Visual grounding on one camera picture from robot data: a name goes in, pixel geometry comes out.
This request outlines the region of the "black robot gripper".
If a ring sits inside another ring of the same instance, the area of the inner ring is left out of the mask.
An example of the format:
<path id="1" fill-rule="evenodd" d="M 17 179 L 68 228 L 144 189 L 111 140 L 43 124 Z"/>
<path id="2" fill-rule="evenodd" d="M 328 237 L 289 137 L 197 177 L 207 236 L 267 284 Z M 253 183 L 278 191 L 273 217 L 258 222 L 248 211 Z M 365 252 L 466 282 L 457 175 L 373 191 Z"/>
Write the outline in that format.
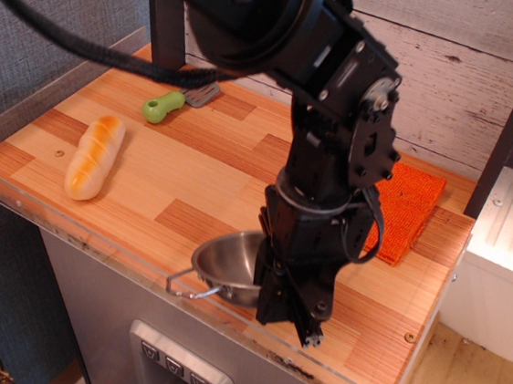
<path id="1" fill-rule="evenodd" d="M 370 186 L 320 206 L 292 188 L 283 171 L 266 187 L 260 214 L 265 238 L 254 274 L 259 323 L 291 321 L 303 348 L 321 345 L 338 272 L 372 259 L 362 250 L 375 224 L 378 194 Z"/>

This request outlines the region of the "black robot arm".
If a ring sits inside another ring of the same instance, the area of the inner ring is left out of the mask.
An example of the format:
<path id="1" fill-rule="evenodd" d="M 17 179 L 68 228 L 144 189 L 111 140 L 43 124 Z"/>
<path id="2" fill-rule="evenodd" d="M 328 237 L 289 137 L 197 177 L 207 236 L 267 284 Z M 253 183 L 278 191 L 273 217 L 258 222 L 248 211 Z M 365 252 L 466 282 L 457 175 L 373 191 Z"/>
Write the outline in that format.
<path id="1" fill-rule="evenodd" d="M 352 0 L 181 0 L 201 52 L 228 76 L 263 73 L 291 92 L 292 144 L 259 219 L 256 319 L 291 321 L 317 346 L 335 279 L 370 261 L 384 227 L 377 185 L 399 153 L 397 62 L 352 13 Z"/>

